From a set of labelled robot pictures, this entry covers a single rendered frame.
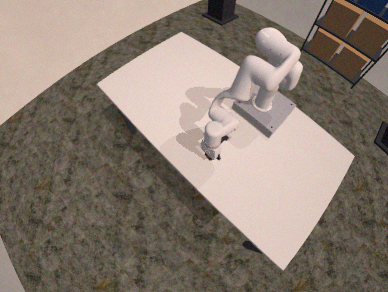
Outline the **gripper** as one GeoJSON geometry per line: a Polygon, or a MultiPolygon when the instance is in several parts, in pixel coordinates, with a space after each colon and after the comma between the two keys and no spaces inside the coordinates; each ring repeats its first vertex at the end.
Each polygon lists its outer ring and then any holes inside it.
{"type": "Polygon", "coordinates": [[[201,149],[205,152],[205,156],[208,155],[210,157],[210,160],[215,160],[216,158],[218,160],[221,159],[220,155],[218,155],[219,153],[221,154],[221,144],[216,149],[209,149],[205,146],[203,138],[201,142],[201,149]]]}

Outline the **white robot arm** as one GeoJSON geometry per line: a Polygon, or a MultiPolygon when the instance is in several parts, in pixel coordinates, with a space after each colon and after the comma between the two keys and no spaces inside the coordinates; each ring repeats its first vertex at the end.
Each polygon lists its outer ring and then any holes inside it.
{"type": "Polygon", "coordinates": [[[288,91],[296,86],[303,69],[298,61],[301,53],[296,46],[283,39],[286,40],[283,34],[274,28],[264,28],[257,33],[256,46],[262,54],[270,57],[268,63],[257,56],[245,57],[231,88],[214,98],[208,111],[212,121],[206,124],[203,133],[207,148],[218,148],[221,143],[230,140],[229,133],[239,127],[239,120],[221,106],[225,98],[248,101],[258,85],[260,88],[252,99],[252,105],[260,112],[268,112],[272,108],[272,100],[279,86],[288,91]]]}

